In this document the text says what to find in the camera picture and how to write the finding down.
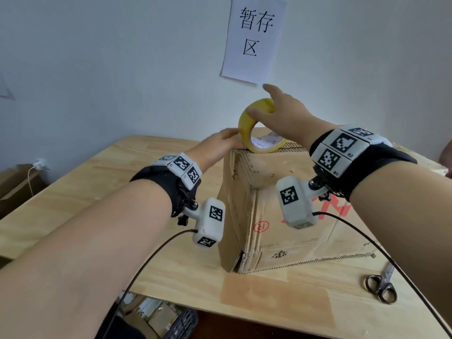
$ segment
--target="tape roll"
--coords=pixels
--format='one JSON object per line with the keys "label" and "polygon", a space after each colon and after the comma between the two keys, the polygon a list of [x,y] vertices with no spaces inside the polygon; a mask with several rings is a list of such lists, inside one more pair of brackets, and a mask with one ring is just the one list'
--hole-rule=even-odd
{"label": "tape roll", "polygon": [[[275,111],[275,104],[270,98],[262,98],[253,102],[248,107],[257,108],[266,113],[273,113]],[[255,138],[251,136],[251,131],[256,126],[257,121],[250,118],[250,116],[243,111],[239,119],[239,131],[242,136],[242,141],[246,148],[254,153],[269,153],[279,149],[287,140],[278,136],[275,132],[270,132],[265,136]]]}

